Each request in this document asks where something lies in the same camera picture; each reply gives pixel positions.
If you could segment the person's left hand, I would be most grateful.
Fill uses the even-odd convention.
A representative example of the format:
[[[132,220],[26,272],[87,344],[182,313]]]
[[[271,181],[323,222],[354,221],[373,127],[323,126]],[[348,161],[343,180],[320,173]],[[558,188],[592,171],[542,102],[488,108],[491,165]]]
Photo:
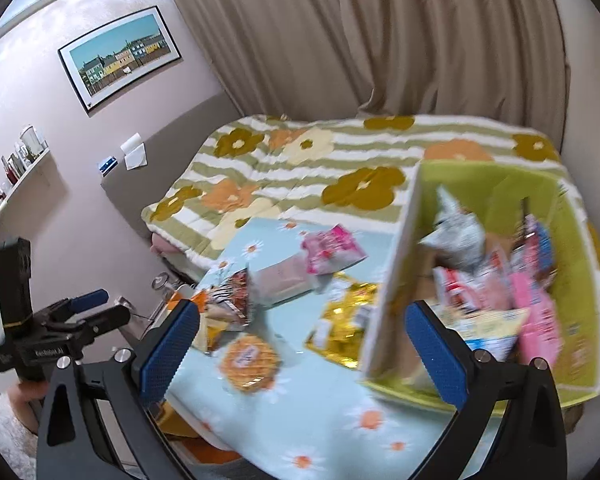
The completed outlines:
[[[23,426],[32,434],[38,433],[38,415],[33,409],[34,401],[42,401],[48,390],[48,382],[30,382],[30,380],[22,380],[11,385],[6,394],[9,404],[12,407],[12,412]]]

